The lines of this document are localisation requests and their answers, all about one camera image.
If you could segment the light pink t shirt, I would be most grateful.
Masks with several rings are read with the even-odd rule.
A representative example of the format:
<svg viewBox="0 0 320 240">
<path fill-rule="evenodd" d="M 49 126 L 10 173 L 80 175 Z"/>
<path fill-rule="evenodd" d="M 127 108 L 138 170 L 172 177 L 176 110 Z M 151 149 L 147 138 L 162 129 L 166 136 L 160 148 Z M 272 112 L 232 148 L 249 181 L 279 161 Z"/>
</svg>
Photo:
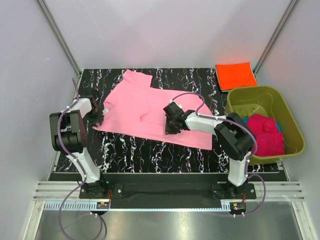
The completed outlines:
<svg viewBox="0 0 320 240">
<path fill-rule="evenodd" d="M 203 101 L 194 94 L 153 88 L 151 81 L 150 75 L 126 70 L 122 81 L 104 100 L 104 120 L 95 130 L 211 150 L 213 136 L 210 133 L 183 130 L 166 135 L 164 107 L 174 99 L 184 111 L 199 108 L 199 113 L 206 115 L 212 111 L 206 105 L 201 106 Z"/>
</svg>

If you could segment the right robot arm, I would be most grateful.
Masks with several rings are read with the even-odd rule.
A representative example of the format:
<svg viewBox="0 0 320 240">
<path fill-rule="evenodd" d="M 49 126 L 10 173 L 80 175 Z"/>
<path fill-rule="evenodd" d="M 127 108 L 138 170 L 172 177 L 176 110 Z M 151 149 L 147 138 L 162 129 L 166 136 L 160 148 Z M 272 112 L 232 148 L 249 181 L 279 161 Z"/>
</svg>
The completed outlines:
<svg viewBox="0 0 320 240">
<path fill-rule="evenodd" d="M 229 173 L 226 183 L 211 187 L 215 199 L 239 198 L 248 184 L 250 158 L 258 149 L 256 137 L 243 119 L 235 112 L 227 116 L 200 114 L 194 110 L 183 111 L 174 101 L 164 107 L 166 116 L 165 134 L 181 131 L 200 131 L 217 137 L 229 158 Z"/>
</svg>

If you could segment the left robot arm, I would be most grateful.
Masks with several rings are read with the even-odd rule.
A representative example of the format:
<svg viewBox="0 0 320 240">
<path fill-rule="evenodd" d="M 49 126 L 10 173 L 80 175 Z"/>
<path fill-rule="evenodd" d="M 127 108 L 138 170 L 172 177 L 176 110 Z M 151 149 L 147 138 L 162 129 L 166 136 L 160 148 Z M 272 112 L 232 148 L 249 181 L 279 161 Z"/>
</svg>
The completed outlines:
<svg viewBox="0 0 320 240">
<path fill-rule="evenodd" d="M 71 160 L 80 172 L 81 191 L 103 198 L 108 193 L 108 185 L 88 152 L 88 135 L 83 121 L 88 118 L 93 127 L 103 123 L 103 112 L 98 107 L 100 96 L 93 88 L 83 88 L 80 92 L 71 106 L 49 115 L 51 143 L 53 149 Z"/>
</svg>

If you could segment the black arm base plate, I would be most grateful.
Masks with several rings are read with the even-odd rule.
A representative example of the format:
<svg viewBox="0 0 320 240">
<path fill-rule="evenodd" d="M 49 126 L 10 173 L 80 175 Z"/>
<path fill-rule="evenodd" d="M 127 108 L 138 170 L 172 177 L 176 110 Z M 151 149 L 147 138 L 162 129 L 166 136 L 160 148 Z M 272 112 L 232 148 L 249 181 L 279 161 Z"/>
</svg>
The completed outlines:
<svg viewBox="0 0 320 240">
<path fill-rule="evenodd" d="M 213 209 L 222 201 L 257 198 L 252 183 L 233 186 L 225 173 L 108 173 L 103 178 L 105 183 L 85 186 L 80 197 L 110 197 L 117 210 Z"/>
</svg>

